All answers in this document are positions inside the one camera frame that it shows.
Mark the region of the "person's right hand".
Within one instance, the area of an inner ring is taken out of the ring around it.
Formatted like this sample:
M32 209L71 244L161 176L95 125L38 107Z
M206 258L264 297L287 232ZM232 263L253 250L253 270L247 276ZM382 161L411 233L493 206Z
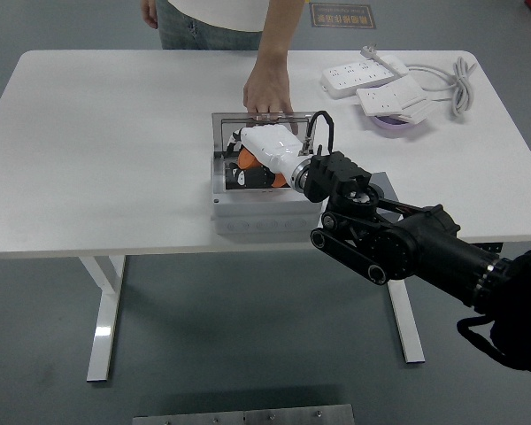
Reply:
M158 13L156 0L141 0L140 11L142 20L152 29L158 28Z

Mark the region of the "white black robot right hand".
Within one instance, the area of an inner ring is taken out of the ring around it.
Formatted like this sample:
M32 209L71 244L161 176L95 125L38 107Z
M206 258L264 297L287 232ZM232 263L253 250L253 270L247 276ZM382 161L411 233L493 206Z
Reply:
M248 188L290 188L303 192L312 149L282 124L244 127L228 140L228 153L238 148L235 179Z

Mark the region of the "person's left hand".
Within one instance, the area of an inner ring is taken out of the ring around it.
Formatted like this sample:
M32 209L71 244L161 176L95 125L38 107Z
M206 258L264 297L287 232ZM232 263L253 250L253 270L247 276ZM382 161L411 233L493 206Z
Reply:
M248 113L292 114L289 73L285 64L255 64L243 88Z

